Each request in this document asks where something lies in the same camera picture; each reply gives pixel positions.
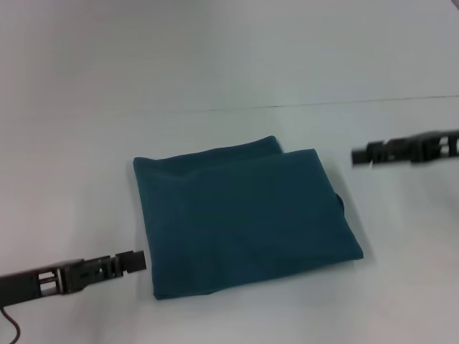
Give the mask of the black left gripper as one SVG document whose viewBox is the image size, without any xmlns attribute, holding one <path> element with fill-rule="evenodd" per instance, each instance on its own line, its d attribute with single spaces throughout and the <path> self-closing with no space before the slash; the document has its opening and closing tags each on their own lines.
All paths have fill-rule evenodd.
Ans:
<svg viewBox="0 0 459 344">
<path fill-rule="evenodd" d="M 68 295 L 87 286 L 146 269 L 143 251 L 129 251 L 89 260 L 74 259 L 1 276 L 1 307 L 55 295 Z"/>
</svg>

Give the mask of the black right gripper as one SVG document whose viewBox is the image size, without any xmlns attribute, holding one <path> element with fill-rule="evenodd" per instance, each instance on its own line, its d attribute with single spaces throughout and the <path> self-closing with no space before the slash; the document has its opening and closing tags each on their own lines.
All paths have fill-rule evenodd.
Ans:
<svg viewBox="0 0 459 344">
<path fill-rule="evenodd" d="M 353 166 L 410 161 L 431 161 L 458 157 L 458 130 L 431 131 L 410 138 L 370 142 L 351 151 Z"/>
</svg>

